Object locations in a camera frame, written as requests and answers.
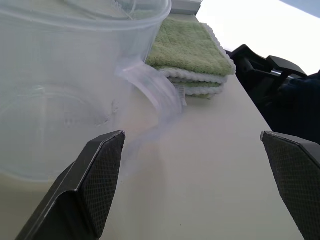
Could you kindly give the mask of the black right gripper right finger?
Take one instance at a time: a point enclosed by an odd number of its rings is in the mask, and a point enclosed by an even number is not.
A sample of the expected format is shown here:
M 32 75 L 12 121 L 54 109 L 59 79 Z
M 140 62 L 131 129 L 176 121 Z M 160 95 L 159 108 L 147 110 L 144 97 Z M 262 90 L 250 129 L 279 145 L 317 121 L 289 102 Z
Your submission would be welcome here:
M 277 189 L 304 240 L 320 240 L 320 145 L 297 136 L 260 135 Z

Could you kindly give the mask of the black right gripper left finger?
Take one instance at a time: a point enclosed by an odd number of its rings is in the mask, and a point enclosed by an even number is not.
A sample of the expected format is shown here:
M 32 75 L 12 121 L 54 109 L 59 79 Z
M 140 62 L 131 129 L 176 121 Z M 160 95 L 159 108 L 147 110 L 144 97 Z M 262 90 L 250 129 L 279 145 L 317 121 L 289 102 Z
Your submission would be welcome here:
M 89 141 L 15 240 L 99 240 L 117 189 L 124 143 L 123 130 Z

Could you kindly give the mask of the folded green white towel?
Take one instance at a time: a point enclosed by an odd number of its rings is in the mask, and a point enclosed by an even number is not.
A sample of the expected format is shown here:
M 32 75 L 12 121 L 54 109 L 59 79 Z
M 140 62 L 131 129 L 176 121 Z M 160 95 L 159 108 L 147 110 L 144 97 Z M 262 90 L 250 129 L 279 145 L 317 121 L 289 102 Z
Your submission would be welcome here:
M 163 21 L 146 63 L 185 95 L 202 99 L 220 94 L 237 69 L 210 26 L 174 18 Z

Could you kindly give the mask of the clear plastic blender jar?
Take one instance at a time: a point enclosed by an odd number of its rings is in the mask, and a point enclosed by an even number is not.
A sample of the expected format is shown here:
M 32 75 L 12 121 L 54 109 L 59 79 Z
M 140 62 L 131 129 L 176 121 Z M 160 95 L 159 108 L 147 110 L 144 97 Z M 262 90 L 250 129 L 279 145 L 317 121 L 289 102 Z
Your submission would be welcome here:
M 90 140 L 115 131 L 138 88 L 161 134 L 182 113 L 146 59 L 172 0 L 0 0 L 0 173 L 48 182 Z

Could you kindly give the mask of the grey metal rail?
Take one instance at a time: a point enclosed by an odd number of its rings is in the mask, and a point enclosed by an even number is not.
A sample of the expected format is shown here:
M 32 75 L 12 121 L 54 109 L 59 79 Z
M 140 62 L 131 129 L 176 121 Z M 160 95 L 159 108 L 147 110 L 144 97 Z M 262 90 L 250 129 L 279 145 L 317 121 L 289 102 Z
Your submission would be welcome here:
M 203 0 L 171 0 L 171 14 L 197 15 Z

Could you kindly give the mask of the black office chair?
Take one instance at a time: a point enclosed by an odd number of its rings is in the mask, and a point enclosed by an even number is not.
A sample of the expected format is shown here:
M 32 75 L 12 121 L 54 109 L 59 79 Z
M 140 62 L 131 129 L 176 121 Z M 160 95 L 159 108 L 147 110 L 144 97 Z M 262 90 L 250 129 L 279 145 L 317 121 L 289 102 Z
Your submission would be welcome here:
M 320 70 L 307 75 L 296 64 L 271 55 L 264 58 L 245 44 L 227 54 L 273 132 L 320 145 Z

